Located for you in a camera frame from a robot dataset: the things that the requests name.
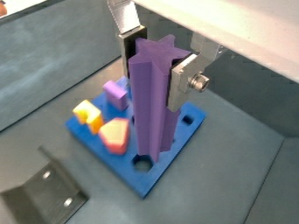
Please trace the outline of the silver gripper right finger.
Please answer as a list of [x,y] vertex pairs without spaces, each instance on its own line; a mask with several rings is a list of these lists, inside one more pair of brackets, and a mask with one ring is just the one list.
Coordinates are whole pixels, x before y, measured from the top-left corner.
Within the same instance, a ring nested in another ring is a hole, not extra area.
[[197,32],[191,37],[191,49],[193,52],[171,68],[167,108],[173,112],[186,103],[193,89],[198,92],[206,90],[210,78],[203,73],[205,69],[229,50]]

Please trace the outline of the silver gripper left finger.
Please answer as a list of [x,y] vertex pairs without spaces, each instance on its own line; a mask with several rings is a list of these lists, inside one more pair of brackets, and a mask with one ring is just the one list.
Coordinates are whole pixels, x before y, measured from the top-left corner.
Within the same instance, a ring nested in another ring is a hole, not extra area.
[[137,5],[131,0],[107,0],[113,17],[119,29],[118,40],[126,77],[130,77],[129,59],[137,54],[137,39],[147,38],[147,28],[141,24]]

